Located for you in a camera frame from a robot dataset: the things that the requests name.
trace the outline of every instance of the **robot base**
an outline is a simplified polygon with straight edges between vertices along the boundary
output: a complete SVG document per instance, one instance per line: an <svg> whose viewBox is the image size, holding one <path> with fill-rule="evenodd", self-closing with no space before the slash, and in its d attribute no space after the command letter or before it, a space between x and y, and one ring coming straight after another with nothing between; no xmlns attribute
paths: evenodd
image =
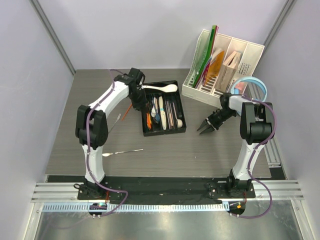
<svg viewBox="0 0 320 240"><path fill-rule="evenodd" d="M107 177L104 176L102 181L100 182L101 185L107 187ZM96 183L92 183L87 181L84 177L83 184L74 184L75 189L78 189L78 200L95 200L95 199L105 199L106 198L106 191L99 187Z"/></svg>

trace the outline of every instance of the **metal rod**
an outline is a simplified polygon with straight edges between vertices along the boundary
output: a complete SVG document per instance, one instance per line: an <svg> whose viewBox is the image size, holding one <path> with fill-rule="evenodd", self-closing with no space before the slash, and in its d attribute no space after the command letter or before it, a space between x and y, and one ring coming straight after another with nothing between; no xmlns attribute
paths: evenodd
<svg viewBox="0 0 320 240"><path fill-rule="evenodd" d="M63 61L65 62L65 64L69 68L71 74L75 75L76 70L75 70L74 66L72 65L64 47L62 46L57 34L55 33L54 28L52 27L51 23L49 22L40 3L38 2L38 0L29 0L29 1L30 1L31 5L33 6L33 9L37 13L38 17L40 18L40 21L42 22L44 28L46 29L46 32L49 34L53 44L55 45L56 49L60 53Z"/></svg>

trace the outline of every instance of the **white spoon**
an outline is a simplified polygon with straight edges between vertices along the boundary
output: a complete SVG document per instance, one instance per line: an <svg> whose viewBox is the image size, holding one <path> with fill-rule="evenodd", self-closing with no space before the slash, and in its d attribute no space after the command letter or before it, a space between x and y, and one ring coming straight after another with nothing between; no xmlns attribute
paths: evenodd
<svg viewBox="0 0 320 240"><path fill-rule="evenodd" d="M177 117L177 112L176 112L176 107L175 107L175 103L173 102L173 110L174 110L174 115L175 115L175 119L176 119L176 126L179 128L181 128L183 126L183 122L181 119L178 119Z"/></svg>
<svg viewBox="0 0 320 240"><path fill-rule="evenodd" d="M178 86L175 84L169 84L167 86L159 87L159 86L149 86L149 85L143 85L144 89L156 89L165 93L172 93L176 92L178 90Z"/></svg>
<svg viewBox="0 0 320 240"><path fill-rule="evenodd" d="M114 154L124 154L124 153L131 153L131 152L138 152L142 151L143 149L137 149L137 150L130 150L130 151L118 151L118 152L109 152L109 153L103 153L102 156L109 157Z"/></svg>

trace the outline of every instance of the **orange brush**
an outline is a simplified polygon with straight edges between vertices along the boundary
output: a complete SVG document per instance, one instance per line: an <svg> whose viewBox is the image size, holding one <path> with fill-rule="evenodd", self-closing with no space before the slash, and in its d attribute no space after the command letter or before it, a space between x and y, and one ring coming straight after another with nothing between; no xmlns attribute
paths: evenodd
<svg viewBox="0 0 320 240"><path fill-rule="evenodd" d="M151 121L151 115L148 112L146 114L146 125L147 125L148 129L151 131L152 121Z"/></svg>

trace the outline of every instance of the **green folder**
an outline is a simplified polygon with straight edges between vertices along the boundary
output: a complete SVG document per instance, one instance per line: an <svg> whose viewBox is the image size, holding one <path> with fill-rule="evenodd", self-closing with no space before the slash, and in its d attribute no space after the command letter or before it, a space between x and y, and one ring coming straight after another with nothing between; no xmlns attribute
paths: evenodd
<svg viewBox="0 0 320 240"><path fill-rule="evenodd" d="M195 68L195 72L198 74L194 77L195 81L193 82L193 85L192 85L193 88L196 87L198 81L200 80L200 76L206 66L208 59L211 56L211 52L214 47L214 37L216 35L216 30L217 30L217 25L213 25L212 29L211 29L210 39L207 43L207 48L204 49L203 54L202 54L202 59L199 60L197 66Z"/></svg>

